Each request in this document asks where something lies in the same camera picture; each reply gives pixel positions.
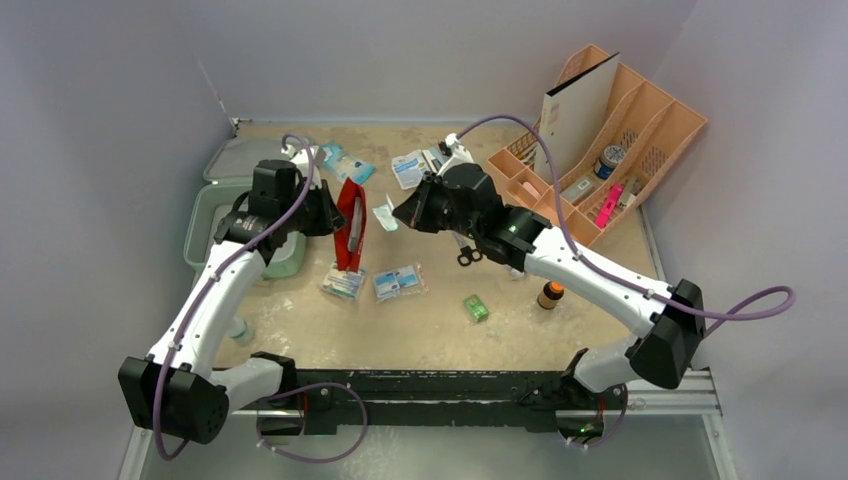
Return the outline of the white strip packet front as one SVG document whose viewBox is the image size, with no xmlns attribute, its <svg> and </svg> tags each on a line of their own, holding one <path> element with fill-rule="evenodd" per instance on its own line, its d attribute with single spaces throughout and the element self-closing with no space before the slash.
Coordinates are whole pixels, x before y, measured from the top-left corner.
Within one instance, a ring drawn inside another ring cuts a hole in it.
<svg viewBox="0 0 848 480">
<path fill-rule="evenodd" d="M 374 207 L 372 212 L 379 225 L 386 232 L 394 232 L 399 228 L 397 219 L 393 215 L 394 203 L 388 194 L 385 195 L 385 203 Z"/>
</svg>

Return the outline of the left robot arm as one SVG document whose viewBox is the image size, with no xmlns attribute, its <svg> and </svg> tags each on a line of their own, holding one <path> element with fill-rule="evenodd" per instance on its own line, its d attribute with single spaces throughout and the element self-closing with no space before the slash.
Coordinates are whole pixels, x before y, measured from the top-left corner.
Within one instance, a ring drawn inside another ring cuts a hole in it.
<svg viewBox="0 0 848 480">
<path fill-rule="evenodd" d="M 219 221 L 201 271 L 167 332 L 142 358 L 128 357 L 118 382 L 131 419 L 157 436 L 208 444 L 228 415 L 256 400 L 284 409 L 297 399 L 292 361 L 257 353 L 215 371 L 222 340 L 244 296 L 293 234 L 332 235 L 346 220 L 311 163 L 262 160 L 249 190 Z"/>
</svg>

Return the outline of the red first aid pouch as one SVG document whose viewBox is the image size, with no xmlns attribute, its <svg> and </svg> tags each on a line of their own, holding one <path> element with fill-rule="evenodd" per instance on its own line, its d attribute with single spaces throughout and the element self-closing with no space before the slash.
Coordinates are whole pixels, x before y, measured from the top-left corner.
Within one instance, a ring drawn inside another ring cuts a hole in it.
<svg viewBox="0 0 848 480">
<path fill-rule="evenodd" d="M 336 268 L 358 272 L 367 224 L 364 188 L 350 178 L 346 179 L 336 205 L 346 221 L 342 229 L 334 234 Z"/>
</svg>

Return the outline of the white gauze dressing packet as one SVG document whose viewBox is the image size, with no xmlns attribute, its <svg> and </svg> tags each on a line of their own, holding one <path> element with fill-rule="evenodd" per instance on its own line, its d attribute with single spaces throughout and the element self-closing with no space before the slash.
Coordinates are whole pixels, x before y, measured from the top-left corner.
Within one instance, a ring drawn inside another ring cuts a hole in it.
<svg viewBox="0 0 848 480">
<path fill-rule="evenodd" d="M 401 190 L 414 189 L 427 171 L 428 164 L 421 150 L 394 157 L 390 162 L 391 171 Z"/>
</svg>

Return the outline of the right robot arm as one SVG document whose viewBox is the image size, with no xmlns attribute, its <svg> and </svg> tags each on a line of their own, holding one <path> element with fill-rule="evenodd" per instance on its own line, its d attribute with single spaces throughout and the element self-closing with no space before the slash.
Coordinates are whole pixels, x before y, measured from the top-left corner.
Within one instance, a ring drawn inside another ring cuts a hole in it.
<svg viewBox="0 0 848 480">
<path fill-rule="evenodd" d="M 561 381 L 564 399 L 584 407 L 600 392 L 631 380 L 677 388 L 704 337 L 704 320 L 689 313 L 700 289 L 641 276 L 578 244 L 532 210 L 509 205 L 473 163 L 425 174 L 392 212 L 407 227 L 452 231 L 481 255 L 554 283 L 592 302 L 628 328 L 624 340 L 577 355 Z"/>
</svg>

